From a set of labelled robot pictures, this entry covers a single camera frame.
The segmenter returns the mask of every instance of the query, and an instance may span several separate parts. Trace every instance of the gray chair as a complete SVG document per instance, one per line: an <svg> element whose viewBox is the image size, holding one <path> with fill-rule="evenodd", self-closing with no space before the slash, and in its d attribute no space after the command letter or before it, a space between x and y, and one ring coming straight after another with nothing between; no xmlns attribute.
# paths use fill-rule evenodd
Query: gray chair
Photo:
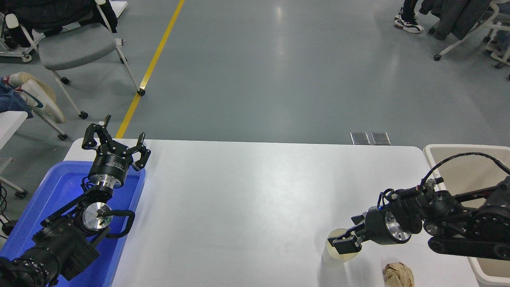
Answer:
<svg viewBox="0 0 510 287"><path fill-rule="evenodd" d="M46 36L39 41L38 46L35 45L26 28L20 25L16 15L9 14L6 16L8 28L12 29L21 26L32 47L39 53L42 65L53 73L65 96L82 119L86 119L88 113L81 111L71 99L63 85L68 84L69 80L66 77L61 77L57 73L58 70L75 68L91 63L116 50L135 84L137 94L140 96L145 95L145 90L137 84L124 54L117 45L108 20L100 8L100 5L105 4L106 0L95 0L95 2L107 27L99 23L84 25L56 35Z"/></svg>

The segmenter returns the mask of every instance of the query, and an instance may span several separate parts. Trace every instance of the blue jeans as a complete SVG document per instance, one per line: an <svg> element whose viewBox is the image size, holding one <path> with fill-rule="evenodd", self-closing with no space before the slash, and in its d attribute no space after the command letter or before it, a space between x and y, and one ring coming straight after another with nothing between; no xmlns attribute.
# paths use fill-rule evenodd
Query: blue jeans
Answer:
<svg viewBox="0 0 510 287"><path fill-rule="evenodd" d="M23 111L29 114L27 118L34 117L23 98L13 88L0 83L0 112L6 111Z"/></svg>

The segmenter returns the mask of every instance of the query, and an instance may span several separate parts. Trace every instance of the blue plastic tray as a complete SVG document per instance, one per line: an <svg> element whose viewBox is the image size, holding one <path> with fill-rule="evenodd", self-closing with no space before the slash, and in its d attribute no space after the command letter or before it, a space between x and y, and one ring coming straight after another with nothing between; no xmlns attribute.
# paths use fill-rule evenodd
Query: blue plastic tray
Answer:
<svg viewBox="0 0 510 287"><path fill-rule="evenodd" d="M34 246L32 235L42 228L39 223L83 193L80 184L82 178L88 175L91 166L92 162L87 161L62 161L55 164L42 180L11 236L0 250L0 256L13 260ZM144 182L145 170L135 172L130 168L124 186L114 190L115 193L108 201L108 205L112 209L136 211ZM126 222L127 219L114 218L110 224L111 232L119 233ZM104 239L97 246L101 253L99 258L71 281L59 276L57 287L109 287L127 236L120 239Z"/></svg>

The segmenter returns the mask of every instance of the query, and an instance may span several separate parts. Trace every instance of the table surface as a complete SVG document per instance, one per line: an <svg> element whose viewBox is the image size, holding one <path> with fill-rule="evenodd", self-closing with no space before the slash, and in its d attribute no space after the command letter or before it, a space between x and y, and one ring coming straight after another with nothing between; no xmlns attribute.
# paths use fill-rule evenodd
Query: table surface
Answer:
<svg viewBox="0 0 510 287"><path fill-rule="evenodd" d="M0 149L27 118L27 112L6 111L0 113Z"/></svg>
<svg viewBox="0 0 510 287"><path fill-rule="evenodd" d="M81 141L65 160L93 160ZM425 232L365 242L338 268L321 260L329 232L352 226L379 192L420 182L429 167L418 148L145 142L146 183L113 287L384 286L391 262L408 265L416 286L478 286L467 258L432 252Z"/></svg>

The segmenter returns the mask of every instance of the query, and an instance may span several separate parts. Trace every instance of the white bin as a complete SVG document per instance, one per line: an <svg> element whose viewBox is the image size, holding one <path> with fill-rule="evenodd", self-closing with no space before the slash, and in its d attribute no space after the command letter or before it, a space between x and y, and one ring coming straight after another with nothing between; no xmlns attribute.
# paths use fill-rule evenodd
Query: white bin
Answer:
<svg viewBox="0 0 510 287"><path fill-rule="evenodd" d="M482 152L499 159L510 167L510 148L478 145L428 145L423 150L430 167L452 155ZM434 177L443 177L439 188L452 195L494 186L507 174L486 157L470 155L455 158L438 168ZM479 207L485 199L478 199L465 206ZM480 286L510 286L510 261L468 257Z"/></svg>

